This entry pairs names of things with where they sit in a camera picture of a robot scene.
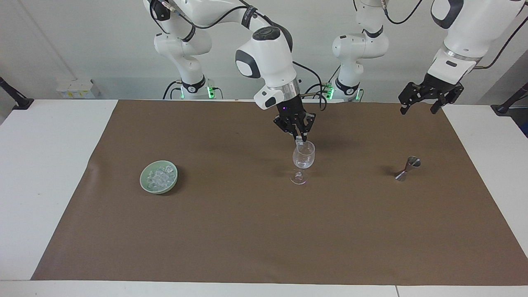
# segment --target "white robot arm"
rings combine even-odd
[[[242,0],[151,1],[161,3],[160,7],[166,8],[172,12],[172,15],[177,16],[171,23],[174,24],[174,28],[168,29],[174,32],[183,31],[178,38],[184,34],[190,34],[192,28],[196,28],[196,33],[198,33],[199,29],[207,29],[215,24],[226,22],[240,23],[252,31],[252,38],[238,48],[235,54],[236,65],[240,73],[248,78],[264,78],[266,85],[254,96],[257,105],[262,109],[277,106],[279,115],[274,120],[275,124],[284,132],[293,135],[294,138],[300,134],[303,140],[306,140],[314,123],[315,114],[309,114],[303,108],[299,96],[297,73],[293,68],[291,56],[293,42],[291,35],[284,27],[274,23],[265,15],[260,14],[255,7]],[[210,50],[207,42],[196,41],[196,44],[200,47],[191,47],[195,51],[189,55]],[[199,63],[196,64],[196,62],[192,61],[195,66],[194,79],[200,77],[201,72]]]
[[[422,84],[410,82],[400,94],[402,114],[424,99],[438,100],[431,107],[433,114],[454,103],[464,90],[462,77],[473,70],[524,4],[524,0],[435,0],[432,18],[448,35]]]
[[[209,34],[171,13],[157,0],[143,0],[143,3],[164,31],[154,38],[154,48],[176,65],[181,75],[183,97],[210,98],[210,81],[203,74],[200,62],[193,57],[211,50],[212,41]]]
[[[352,101],[355,98],[363,75],[359,60],[382,57],[389,49],[389,39],[383,33],[385,15],[381,0],[359,0],[356,21],[363,32],[341,35],[332,45],[334,55],[341,62],[339,75],[332,81],[336,99]]]

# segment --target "metal jigger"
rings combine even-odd
[[[408,157],[407,164],[405,164],[405,169],[396,174],[395,176],[396,180],[405,181],[405,178],[407,177],[407,172],[420,167],[421,164],[422,164],[422,161],[419,158],[415,156]]]

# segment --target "white wall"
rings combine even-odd
[[[250,2],[290,30],[294,59],[312,67],[324,80],[338,66],[331,51],[334,38],[360,32],[351,0]],[[391,17],[402,19],[416,2],[392,0]],[[397,102],[407,82],[421,82],[446,35],[430,17],[431,3],[425,0],[406,24],[385,26],[391,40],[388,54],[364,61],[365,100]],[[494,44],[491,56],[523,16]],[[199,57],[205,73],[227,98],[251,98],[263,83],[240,76],[234,64],[234,52],[250,38],[250,32],[237,24],[220,24],[209,31],[213,50]],[[93,79],[109,98],[160,98],[166,85],[179,76],[154,50],[158,32],[141,0],[4,0],[0,6],[0,76],[35,98],[56,97],[58,78]],[[476,103],[524,53],[526,40],[528,30],[524,29],[493,68],[467,76],[459,102]],[[304,70],[298,73],[304,81],[302,89],[315,83]]]
[[[528,51],[522,55],[509,71],[480,99],[478,104],[499,104],[508,100],[528,82]],[[517,102],[518,106],[528,106],[528,98]]]

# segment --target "brown table cover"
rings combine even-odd
[[[428,108],[329,105],[298,186],[275,109],[119,101],[32,279],[528,285],[525,254]],[[397,182],[409,155],[422,167]],[[162,196],[138,182],[156,160],[180,173]]]

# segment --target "table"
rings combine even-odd
[[[97,145],[116,100],[37,100],[0,126],[0,296],[527,296],[523,287],[27,281]],[[444,111],[528,254],[528,139],[488,106]]]

